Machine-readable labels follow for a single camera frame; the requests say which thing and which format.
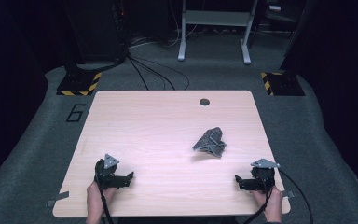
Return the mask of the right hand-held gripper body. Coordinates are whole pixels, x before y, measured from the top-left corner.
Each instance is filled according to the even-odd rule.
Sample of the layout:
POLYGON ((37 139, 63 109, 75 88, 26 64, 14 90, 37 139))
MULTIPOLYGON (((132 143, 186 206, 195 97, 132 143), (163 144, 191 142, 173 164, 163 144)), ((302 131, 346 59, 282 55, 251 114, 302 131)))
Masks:
POLYGON ((269 192, 275 185, 275 169, 279 169, 280 164, 267 159, 260 159, 252 162, 251 166, 251 174, 254 178, 252 190, 269 192))

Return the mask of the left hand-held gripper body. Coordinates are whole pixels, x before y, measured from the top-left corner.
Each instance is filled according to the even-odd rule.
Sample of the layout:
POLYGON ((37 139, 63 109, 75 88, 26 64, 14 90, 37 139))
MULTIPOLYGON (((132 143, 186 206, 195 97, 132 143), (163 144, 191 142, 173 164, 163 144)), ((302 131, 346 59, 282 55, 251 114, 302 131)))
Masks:
POLYGON ((115 175, 118 164, 119 160, 109 154, 105 154, 104 158, 95 164, 94 181, 99 189, 119 188, 115 175))

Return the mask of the grey towel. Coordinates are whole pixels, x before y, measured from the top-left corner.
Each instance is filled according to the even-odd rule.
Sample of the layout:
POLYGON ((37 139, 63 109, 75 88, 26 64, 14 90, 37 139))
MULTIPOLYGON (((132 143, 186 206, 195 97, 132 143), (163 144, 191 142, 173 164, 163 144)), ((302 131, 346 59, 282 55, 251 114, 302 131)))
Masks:
POLYGON ((222 136, 223 132, 219 127, 209 129, 193 146, 193 150, 203 150, 217 158, 221 158, 227 145, 222 140, 222 136))

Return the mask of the person's left hand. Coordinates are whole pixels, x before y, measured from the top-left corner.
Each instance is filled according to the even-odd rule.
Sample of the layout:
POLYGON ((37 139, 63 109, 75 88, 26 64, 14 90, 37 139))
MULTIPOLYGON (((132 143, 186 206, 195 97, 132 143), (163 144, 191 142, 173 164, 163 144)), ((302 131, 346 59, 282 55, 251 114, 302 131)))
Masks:
POLYGON ((103 194, 103 196, 105 197, 106 203, 110 204, 113 199, 113 195, 115 191, 116 190, 114 188, 110 188, 104 190, 101 193, 99 191, 98 185, 95 182, 92 182, 87 187, 87 212, 88 212, 87 218, 89 219, 102 218, 104 209, 103 209, 101 194, 103 194))

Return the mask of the person's right hand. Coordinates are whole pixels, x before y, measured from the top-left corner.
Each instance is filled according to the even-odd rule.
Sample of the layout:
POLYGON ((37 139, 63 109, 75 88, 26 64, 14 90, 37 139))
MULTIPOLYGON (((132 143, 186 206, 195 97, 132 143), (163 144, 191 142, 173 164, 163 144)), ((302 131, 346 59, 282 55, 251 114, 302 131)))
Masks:
MULTIPOLYGON (((251 193, 259 206, 265 203, 265 194, 256 190, 252 190, 251 193)), ((282 192, 276 187, 273 187, 268 195, 267 207, 263 211, 266 221, 282 222, 282 192)))

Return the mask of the black cabinet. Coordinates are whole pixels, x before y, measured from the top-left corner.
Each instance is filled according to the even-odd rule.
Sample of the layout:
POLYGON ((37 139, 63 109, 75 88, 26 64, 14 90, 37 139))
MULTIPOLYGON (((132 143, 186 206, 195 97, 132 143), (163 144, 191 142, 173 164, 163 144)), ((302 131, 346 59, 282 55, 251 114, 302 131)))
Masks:
POLYGON ((84 63, 122 63, 115 0, 62 0, 84 63))

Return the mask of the white metal stand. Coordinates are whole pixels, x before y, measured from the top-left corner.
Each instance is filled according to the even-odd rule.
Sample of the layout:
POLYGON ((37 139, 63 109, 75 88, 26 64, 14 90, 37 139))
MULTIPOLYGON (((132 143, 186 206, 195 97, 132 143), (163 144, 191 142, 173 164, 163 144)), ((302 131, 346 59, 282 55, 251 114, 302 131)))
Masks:
POLYGON ((255 10, 258 0, 252 0, 252 7, 249 12, 230 11, 205 11, 190 10, 186 8, 186 0, 182 0, 182 24, 181 42, 177 59, 182 62, 186 58, 186 27, 192 25, 217 25, 230 27, 244 27, 246 29, 243 38, 240 40, 242 60, 246 65, 251 63, 249 54, 248 39, 252 30, 255 18, 255 10))

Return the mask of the black hazard-striped base plate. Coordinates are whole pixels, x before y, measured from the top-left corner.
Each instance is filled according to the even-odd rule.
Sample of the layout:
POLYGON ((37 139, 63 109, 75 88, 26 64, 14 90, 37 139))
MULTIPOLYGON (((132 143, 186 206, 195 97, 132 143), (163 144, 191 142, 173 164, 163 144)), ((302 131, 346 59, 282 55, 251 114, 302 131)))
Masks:
POLYGON ((267 94, 270 96, 304 96, 296 77, 288 77, 282 73, 263 72, 261 78, 267 94))
POLYGON ((56 94, 65 96, 92 95, 101 76, 101 73, 88 72, 83 72, 77 75, 66 74, 58 86, 56 94))

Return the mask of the black stand post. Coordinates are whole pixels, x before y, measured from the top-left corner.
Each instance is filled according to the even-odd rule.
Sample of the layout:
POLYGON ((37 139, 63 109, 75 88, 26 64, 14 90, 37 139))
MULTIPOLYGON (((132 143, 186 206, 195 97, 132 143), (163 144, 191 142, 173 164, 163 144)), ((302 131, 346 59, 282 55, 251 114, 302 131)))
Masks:
POLYGON ((63 0, 57 0, 60 9, 60 45, 62 48, 62 62, 68 76, 78 81, 81 76, 81 69, 77 66, 77 46, 76 38, 72 31, 72 25, 67 17, 63 0))
POLYGON ((291 38, 284 60, 281 64, 283 74, 294 77, 305 61, 310 42, 310 21, 319 0, 306 0, 294 36, 291 38))

